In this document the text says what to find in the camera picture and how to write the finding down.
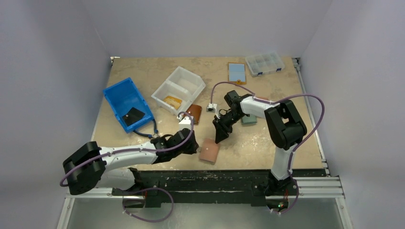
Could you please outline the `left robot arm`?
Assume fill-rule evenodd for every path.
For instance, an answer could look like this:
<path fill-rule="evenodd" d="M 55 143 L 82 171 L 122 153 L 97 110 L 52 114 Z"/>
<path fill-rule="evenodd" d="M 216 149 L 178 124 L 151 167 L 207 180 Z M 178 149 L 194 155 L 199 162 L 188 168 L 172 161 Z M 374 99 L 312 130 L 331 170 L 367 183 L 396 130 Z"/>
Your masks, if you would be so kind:
<path fill-rule="evenodd" d="M 195 154 L 198 147 L 194 131 L 188 128 L 135 146 L 100 147 L 87 142 L 63 162 L 65 175 L 59 185 L 71 195 L 99 187 L 131 190 L 141 186 L 134 165 L 169 162 L 181 154 Z"/>

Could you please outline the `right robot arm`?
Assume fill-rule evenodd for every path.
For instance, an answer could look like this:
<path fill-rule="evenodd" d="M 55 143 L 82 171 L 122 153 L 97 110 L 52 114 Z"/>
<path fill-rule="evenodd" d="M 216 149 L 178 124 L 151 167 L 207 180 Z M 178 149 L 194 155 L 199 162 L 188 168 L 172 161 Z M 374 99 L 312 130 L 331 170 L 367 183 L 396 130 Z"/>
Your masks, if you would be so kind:
<path fill-rule="evenodd" d="M 295 149 L 307 134 L 307 128 L 291 100 L 280 103 L 265 101 L 251 94 L 239 95 L 230 91 L 224 99 L 229 106 L 225 114 L 216 112 L 213 125 L 215 142 L 227 139 L 233 124 L 245 116 L 256 116 L 266 120 L 272 142 L 276 146 L 274 162 L 268 175 L 264 192 L 269 195 L 288 185 L 292 178 L 292 162 Z"/>

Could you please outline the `green card holder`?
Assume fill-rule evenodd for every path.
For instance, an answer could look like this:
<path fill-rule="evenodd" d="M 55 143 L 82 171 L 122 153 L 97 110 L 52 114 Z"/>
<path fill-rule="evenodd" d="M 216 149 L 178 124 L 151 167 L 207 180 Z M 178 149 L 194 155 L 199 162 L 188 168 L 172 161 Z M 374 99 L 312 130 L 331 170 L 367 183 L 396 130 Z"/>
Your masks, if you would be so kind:
<path fill-rule="evenodd" d="M 250 126 L 250 125 L 255 125 L 257 123 L 257 117 L 255 115 L 245 115 L 241 119 L 241 124 L 243 126 Z"/>

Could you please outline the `brown leather card holder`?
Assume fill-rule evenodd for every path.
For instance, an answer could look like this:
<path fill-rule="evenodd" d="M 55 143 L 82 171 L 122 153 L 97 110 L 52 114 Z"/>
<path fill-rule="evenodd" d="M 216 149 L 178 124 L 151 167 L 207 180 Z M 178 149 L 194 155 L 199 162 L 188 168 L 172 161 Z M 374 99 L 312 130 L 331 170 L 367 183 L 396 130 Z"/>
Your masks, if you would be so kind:
<path fill-rule="evenodd" d="M 202 107 L 197 104 L 191 104 L 186 112 L 193 118 L 193 123 L 197 125 L 201 117 Z"/>

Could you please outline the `gold credit card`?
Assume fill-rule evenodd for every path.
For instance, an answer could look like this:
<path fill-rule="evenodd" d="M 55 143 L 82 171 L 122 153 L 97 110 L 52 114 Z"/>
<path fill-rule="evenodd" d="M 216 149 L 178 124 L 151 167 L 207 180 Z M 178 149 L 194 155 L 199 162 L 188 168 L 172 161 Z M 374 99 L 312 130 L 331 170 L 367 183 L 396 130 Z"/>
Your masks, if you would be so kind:
<path fill-rule="evenodd" d="M 182 104 L 182 100 L 173 96 L 166 96 L 163 101 L 167 103 L 168 105 L 172 106 L 176 110 L 178 110 Z"/>

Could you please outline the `orange open card holder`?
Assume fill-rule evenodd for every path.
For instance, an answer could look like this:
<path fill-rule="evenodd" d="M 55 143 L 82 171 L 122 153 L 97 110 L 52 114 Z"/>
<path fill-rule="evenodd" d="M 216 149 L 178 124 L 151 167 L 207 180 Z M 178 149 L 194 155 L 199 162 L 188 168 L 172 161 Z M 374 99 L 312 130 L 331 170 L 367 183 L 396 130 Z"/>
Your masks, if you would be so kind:
<path fill-rule="evenodd" d="M 228 63 L 228 81 L 236 84 L 246 84 L 244 63 L 240 62 Z"/>

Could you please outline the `black card holder in bin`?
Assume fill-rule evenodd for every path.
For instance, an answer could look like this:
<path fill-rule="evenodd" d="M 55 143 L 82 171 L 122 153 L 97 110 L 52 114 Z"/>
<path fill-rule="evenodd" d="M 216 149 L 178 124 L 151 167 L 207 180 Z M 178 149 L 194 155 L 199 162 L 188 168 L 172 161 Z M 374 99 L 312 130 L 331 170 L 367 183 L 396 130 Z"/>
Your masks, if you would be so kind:
<path fill-rule="evenodd" d="M 144 117 L 145 113 L 141 110 L 132 107 L 124 116 L 122 116 L 126 126 L 131 126 L 140 121 Z"/>

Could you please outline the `white double compartment bin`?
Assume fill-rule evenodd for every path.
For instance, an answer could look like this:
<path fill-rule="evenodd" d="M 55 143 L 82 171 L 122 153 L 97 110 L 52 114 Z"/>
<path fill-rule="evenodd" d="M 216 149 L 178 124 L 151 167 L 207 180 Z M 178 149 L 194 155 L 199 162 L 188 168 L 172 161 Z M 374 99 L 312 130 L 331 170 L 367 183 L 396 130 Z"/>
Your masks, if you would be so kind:
<path fill-rule="evenodd" d="M 206 87 L 203 79 L 178 66 L 169 77 L 151 95 L 159 107 L 164 108 L 173 115 L 185 112 Z M 172 106 L 164 99 L 171 96 L 180 100 L 179 106 Z"/>

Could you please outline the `clear plastic organizer box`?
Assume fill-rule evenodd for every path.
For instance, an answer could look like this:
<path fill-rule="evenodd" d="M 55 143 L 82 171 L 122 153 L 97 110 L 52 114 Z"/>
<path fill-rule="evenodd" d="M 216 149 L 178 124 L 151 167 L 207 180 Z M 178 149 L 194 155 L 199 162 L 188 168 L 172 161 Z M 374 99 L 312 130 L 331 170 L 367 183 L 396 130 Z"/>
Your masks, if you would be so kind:
<path fill-rule="evenodd" d="M 277 73 L 285 68 L 277 52 L 250 55 L 245 57 L 245 61 L 253 77 Z"/>

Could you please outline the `blue plastic bin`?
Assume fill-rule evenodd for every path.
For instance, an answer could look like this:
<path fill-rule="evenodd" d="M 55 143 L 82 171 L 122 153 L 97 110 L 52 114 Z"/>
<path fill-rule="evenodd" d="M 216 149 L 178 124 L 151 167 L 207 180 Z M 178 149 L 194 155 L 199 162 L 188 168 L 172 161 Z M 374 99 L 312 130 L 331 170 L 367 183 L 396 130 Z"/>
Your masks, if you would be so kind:
<path fill-rule="evenodd" d="M 109 103 L 115 118 L 126 133 L 131 133 L 133 130 L 139 129 L 155 119 L 148 103 L 130 77 L 107 87 L 103 90 L 103 94 Z M 122 116 L 124 116 L 132 107 L 141 110 L 145 115 L 135 124 L 126 126 Z"/>

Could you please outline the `black mounting base plate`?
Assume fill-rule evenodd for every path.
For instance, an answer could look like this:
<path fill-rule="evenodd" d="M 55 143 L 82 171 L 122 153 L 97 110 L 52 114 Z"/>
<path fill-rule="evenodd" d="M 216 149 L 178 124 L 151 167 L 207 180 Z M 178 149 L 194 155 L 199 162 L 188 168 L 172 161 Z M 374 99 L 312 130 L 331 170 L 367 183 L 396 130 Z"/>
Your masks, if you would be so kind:
<path fill-rule="evenodd" d="M 299 178 L 325 178 L 320 169 L 294 169 L 294 181 L 279 191 L 267 195 L 269 169 L 248 170 L 162 170 L 140 171 L 141 186 L 123 191 L 112 189 L 113 196 L 139 196 L 146 199 L 146 207 L 159 208 L 162 203 L 189 204 L 249 204 L 267 206 L 270 199 L 282 199 L 301 192 Z"/>

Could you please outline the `aluminium frame rail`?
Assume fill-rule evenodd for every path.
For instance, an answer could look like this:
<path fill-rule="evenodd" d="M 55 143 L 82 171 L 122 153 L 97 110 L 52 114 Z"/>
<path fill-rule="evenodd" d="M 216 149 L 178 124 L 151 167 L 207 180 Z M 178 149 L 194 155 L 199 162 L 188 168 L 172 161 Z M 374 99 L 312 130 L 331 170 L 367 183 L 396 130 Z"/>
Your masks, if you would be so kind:
<path fill-rule="evenodd" d="M 231 90 L 278 100 L 302 92 L 291 57 L 283 57 L 284 70 L 252 77 L 244 88 L 225 83 L 229 62 L 243 57 L 157 57 L 118 58 L 113 62 L 108 86 L 131 78 L 149 104 L 161 134 L 174 133 L 178 121 L 158 107 L 151 97 L 177 68 L 199 75 L 206 84 L 196 104 L 210 101 L 226 107 L 224 95 Z M 143 196 L 113 196 L 111 188 L 98 188 L 70 196 L 69 229 L 343 229 L 349 225 L 343 190 L 337 177 L 323 167 L 324 159 L 316 136 L 297 151 L 294 178 L 300 195 L 289 187 L 293 208 L 285 214 L 270 212 L 263 198 L 252 194 L 252 182 L 265 181 L 273 164 L 275 146 L 266 122 L 234 125 L 233 133 L 220 144 L 217 161 L 203 162 L 198 155 L 180 155 L 170 162 L 139 165 L 147 185 L 159 190 Z M 146 207 L 140 206 L 145 199 Z"/>

